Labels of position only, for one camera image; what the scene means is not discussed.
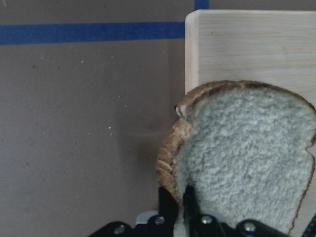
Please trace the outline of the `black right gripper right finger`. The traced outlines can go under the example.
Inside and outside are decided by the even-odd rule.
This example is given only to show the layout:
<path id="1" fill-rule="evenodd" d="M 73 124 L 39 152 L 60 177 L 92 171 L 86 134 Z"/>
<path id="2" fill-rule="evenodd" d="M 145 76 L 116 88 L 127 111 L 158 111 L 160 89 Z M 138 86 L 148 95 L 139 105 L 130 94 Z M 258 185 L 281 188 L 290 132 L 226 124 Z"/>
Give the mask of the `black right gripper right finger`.
<path id="1" fill-rule="evenodd" d="M 184 193 L 184 219 L 188 221 L 190 237 L 226 237 L 218 219 L 201 211 L 195 189 L 187 186 Z"/>

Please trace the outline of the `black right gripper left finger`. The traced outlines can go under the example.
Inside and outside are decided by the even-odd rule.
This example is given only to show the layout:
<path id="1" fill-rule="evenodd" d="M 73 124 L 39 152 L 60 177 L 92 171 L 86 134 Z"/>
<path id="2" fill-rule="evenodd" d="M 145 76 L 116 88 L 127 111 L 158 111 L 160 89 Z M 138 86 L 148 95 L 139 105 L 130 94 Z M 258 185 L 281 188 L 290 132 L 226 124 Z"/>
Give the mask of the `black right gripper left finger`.
<path id="1" fill-rule="evenodd" d="M 158 189 L 158 236 L 172 237 L 178 216 L 178 204 L 168 190 Z"/>

